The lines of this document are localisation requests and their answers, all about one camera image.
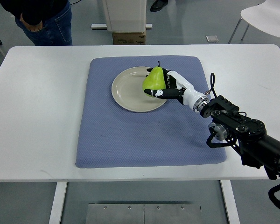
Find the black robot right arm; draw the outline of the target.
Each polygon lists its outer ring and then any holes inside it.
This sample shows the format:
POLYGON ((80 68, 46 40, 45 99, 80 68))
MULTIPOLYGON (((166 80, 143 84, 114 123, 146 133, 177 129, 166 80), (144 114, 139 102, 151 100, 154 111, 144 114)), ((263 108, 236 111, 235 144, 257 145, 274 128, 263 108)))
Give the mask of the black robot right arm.
MULTIPOLYGON (((199 112, 204 118, 212 117, 206 141, 210 148, 230 146, 241 157, 243 165, 264 167, 269 179, 280 178, 280 141, 267 135, 262 121, 249 118, 221 95, 201 104, 199 112)), ((280 210, 280 200, 275 196, 278 191, 280 184, 268 191, 268 197, 280 210)))

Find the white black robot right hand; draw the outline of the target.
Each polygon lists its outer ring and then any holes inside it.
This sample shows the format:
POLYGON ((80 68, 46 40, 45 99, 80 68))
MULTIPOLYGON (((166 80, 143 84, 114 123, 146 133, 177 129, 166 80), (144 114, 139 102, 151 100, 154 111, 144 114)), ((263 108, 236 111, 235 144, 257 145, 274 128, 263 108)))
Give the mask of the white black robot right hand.
POLYGON ((149 90, 144 93, 150 97, 161 99, 177 99, 182 105, 188 105, 195 112, 200 112, 210 100, 195 90, 194 86, 176 71, 163 69, 166 89, 149 90))

